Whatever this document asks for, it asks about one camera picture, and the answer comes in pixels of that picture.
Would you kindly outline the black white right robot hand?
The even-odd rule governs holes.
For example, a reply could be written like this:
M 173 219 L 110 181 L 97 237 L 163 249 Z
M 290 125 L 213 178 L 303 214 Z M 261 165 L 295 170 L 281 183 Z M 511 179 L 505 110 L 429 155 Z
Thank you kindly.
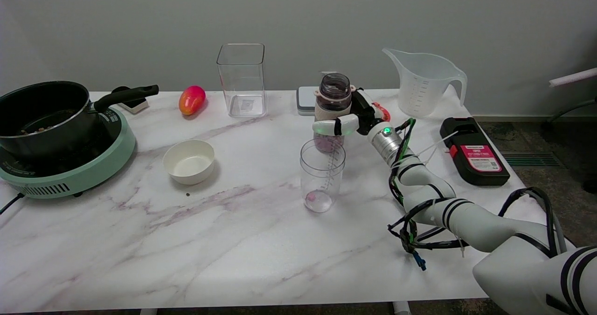
M 349 109 L 326 112 L 334 119 L 318 119 L 312 124 L 312 131 L 322 136 L 348 136 L 358 133 L 366 136 L 380 122 L 390 122 L 389 112 L 365 92 L 363 88 L 352 90 Z

